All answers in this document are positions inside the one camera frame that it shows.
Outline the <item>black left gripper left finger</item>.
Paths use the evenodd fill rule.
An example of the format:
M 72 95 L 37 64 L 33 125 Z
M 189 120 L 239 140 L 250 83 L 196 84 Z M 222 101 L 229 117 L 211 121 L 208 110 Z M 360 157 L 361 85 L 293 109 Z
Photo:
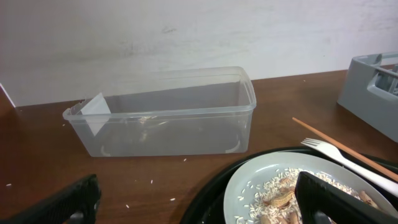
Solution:
M 1 220 L 1 224 L 94 223 L 100 198 L 97 176 L 90 174 L 22 212 Z

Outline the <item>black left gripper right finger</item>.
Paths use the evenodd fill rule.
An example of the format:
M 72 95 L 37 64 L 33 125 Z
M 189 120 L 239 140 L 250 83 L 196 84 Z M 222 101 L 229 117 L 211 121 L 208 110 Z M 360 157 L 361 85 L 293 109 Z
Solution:
M 295 197 L 304 224 L 396 224 L 388 215 L 308 172 L 298 175 Z

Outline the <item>rice and peanut shells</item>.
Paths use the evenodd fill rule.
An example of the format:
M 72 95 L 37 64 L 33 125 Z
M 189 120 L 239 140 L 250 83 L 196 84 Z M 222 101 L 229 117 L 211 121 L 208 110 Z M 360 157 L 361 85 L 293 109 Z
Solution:
M 240 167 L 224 193 L 226 223 L 302 223 L 294 195 L 301 171 L 308 172 L 354 198 L 383 212 L 385 198 L 365 180 L 342 168 L 307 168 L 269 165 Z

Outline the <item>white plastic fork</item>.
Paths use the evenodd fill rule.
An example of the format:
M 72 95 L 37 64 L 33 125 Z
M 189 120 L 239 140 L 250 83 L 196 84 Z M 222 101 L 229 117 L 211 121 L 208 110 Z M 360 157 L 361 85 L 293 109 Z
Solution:
M 338 150 L 337 147 L 333 146 L 330 143 L 321 141 L 321 140 L 316 140 L 316 139 L 310 139 L 310 138 L 305 138 L 301 144 L 304 146 L 308 146 L 312 149 L 315 149 L 322 154 L 328 156 L 331 159 L 334 159 L 335 161 L 339 162 L 340 164 L 344 165 L 345 167 L 348 167 L 355 173 L 363 176 L 365 179 L 370 180 L 374 184 L 380 186 L 384 190 L 388 191 L 392 195 L 397 197 L 397 184 L 385 177 L 382 177 L 370 170 L 367 170 L 354 162 L 349 161 L 343 155 L 341 152 Z

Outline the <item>grey plate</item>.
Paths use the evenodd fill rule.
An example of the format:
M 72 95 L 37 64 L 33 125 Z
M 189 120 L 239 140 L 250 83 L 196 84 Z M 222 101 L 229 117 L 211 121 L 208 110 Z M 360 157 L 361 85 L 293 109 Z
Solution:
M 365 180 L 351 171 L 319 157 L 296 152 L 273 152 L 242 165 L 229 180 L 223 211 L 227 224 L 301 223 L 294 196 L 301 171 L 346 192 L 356 199 L 364 192 L 383 212 L 397 210 Z

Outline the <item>wooden chopstick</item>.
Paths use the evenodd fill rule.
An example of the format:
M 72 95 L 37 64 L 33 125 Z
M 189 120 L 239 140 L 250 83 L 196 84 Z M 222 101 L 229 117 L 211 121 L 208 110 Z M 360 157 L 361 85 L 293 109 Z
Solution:
M 321 131 L 309 126 L 308 124 L 302 122 L 301 120 L 297 119 L 297 118 L 292 118 L 295 122 L 297 122 L 298 124 L 302 125 L 304 128 L 307 128 L 308 130 L 310 130 L 311 132 L 315 133 L 316 135 L 320 136 L 321 138 L 323 138 L 324 140 L 328 141 L 329 143 L 331 143 L 332 145 L 336 146 L 337 148 L 345 151 L 346 153 L 350 154 L 351 156 L 359 159 L 360 161 L 362 161 L 363 163 L 371 166 L 372 168 L 378 170 L 379 172 L 381 172 L 382 174 L 385 174 L 386 176 L 390 177 L 391 179 L 393 179 L 394 181 L 397 182 L 397 174 L 393 173 L 392 171 L 386 169 L 383 166 L 380 166 L 379 164 L 373 162 L 372 160 L 368 159 L 367 157 L 364 157 L 363 155 L 359 154 L 358 152 L 352 150 L 351 148 L 345 146 L 344 144 L 338 142 L 337 140 L 327 136 L 326 134 L 322 133 Z

